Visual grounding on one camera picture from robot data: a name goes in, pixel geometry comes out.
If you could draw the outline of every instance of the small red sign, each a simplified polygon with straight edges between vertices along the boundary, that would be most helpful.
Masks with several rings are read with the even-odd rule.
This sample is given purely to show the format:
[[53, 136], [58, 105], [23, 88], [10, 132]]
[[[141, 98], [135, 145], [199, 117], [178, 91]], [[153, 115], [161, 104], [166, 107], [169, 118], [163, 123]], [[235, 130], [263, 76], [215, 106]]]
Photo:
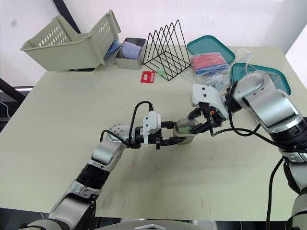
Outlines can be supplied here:
[[155, 71], [143, 71], [141, 82], [142, 83], [153, 83]]

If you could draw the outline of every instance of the table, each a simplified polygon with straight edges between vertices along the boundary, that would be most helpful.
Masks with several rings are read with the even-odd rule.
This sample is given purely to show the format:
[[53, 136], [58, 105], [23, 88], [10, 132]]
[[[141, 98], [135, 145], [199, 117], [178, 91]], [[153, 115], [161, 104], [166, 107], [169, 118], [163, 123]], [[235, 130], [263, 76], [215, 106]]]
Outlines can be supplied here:
[[[281, 49], [247, 47], [251, 63], [279, 69], [291, 98], [307, 114], [307, 95]], [[156, 76], [139, 83], [138, 70], [100, 66], [94, 74], [46, 72], [0, 133], [0, 206], [49, 212], [114, 123], [129, 123], [135, 104], [149, 100], [162, 121], [192, 111], [191, 84]], [[142, 124], [146, 106], [137, 113]], [[236, 127], [254, 128], [246, 111]], [[260, 133], [268, 136], [262, 129]], [[164, 138], [172, 135], [164, 132]], [[281, 155], [257, 137], [197, 135], [188, 145], [127, 149], [97, 200], [98, 216], [151, 219], [265, 220], [269, 176]], [[280, 168], [271, 220], [291, 215], [296, 194]]]

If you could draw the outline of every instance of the black wire file holder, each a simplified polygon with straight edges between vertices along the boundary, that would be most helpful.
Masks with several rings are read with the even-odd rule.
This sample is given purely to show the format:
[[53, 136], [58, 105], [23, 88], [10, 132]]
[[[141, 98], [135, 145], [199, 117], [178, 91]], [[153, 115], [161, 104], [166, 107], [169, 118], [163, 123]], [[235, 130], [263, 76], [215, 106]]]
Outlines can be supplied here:
[[149, 33], [143, 64], [157, 72], [163, 69], [163, 78], [170, 81], [190, 67], [190, 59], [179, 20]]

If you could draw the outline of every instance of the teal container lid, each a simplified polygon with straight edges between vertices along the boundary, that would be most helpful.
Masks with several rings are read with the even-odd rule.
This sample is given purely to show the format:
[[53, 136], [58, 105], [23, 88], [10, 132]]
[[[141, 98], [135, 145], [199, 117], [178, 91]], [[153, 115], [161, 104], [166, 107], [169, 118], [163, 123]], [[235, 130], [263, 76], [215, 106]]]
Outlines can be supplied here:
[[[287, 79], [284, 76], [284, 74], [281, 73], [279, 70], [265, 66], [257, 66], [257, 65], [253, 65], [253, 67], [255, 67], [257, 70], [266, 71], [270, 75], [270, 78], [277, 89], [286, 92], [288, 95], [291, 94], [291, 89], [287, 82]], [[247, 67], [247, 71], [248, 73], [250, 73], [252, 71], [255, 71], [255, 69], [249, 65]], [[235, 81], [241, 80], [245, 75], [246, 75], [245, 63], [234, 64], [231, 68], [231, 84], [233, 84]]]
[[219, 52], [228, 64], [235, 60], [235, 54], [211, 35], [197, 38], [196, 40], [189, 42], [187, 47], [191, 54]]

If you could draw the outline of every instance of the light green basket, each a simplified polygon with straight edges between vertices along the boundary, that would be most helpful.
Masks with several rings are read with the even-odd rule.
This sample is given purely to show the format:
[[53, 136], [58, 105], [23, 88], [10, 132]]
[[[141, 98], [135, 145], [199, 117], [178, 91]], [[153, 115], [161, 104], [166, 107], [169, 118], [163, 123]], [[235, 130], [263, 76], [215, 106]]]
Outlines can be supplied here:
[[20, 50], [46, 70], [95, 68], [105, 64], [104, 56], [119, 32], [111, 10], [84, 34], [76, 33], [62, 16], [57, 16]]

